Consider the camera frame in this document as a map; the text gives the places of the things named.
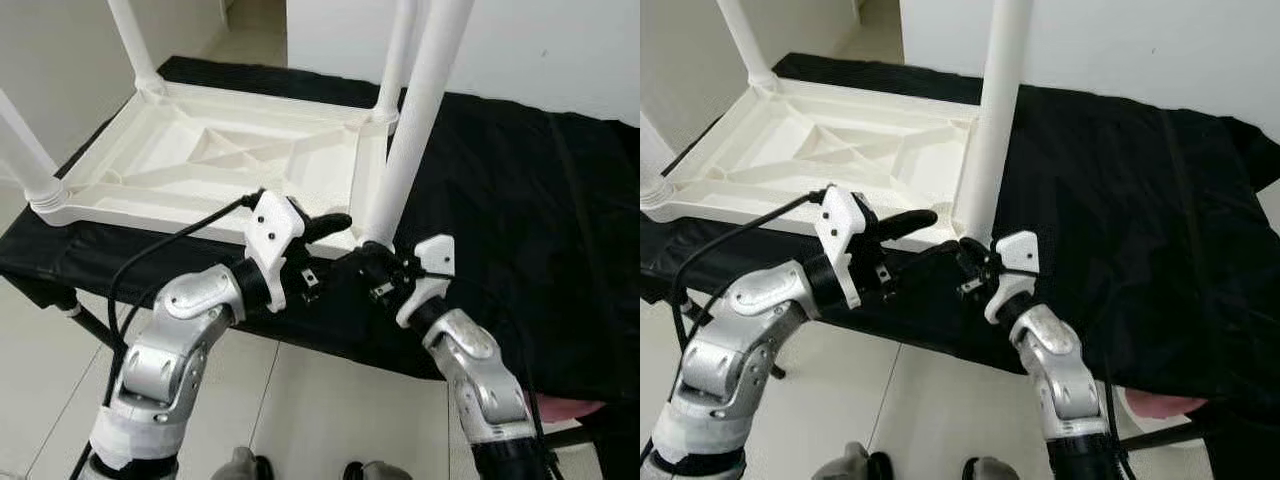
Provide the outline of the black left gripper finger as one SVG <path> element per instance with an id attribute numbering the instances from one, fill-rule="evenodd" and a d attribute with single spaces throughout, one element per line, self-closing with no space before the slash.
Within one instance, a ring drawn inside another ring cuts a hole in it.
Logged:
<path id="1" fill-rule="evenodd" d="M 352 223 L 351 215 L 346 212 L 303 216 L 303 233 L 300 237 L 300 242 L 302 244 L 314 244 L 332 234 L 348 230 Z"/>
<path id="2" fill-rule="evenodd" d="M 918 230 L 933 227 L 938 214 L 929 209 L 909 210 L 881 219 L 876 224 L 876 239 L 897 241 Z"/>

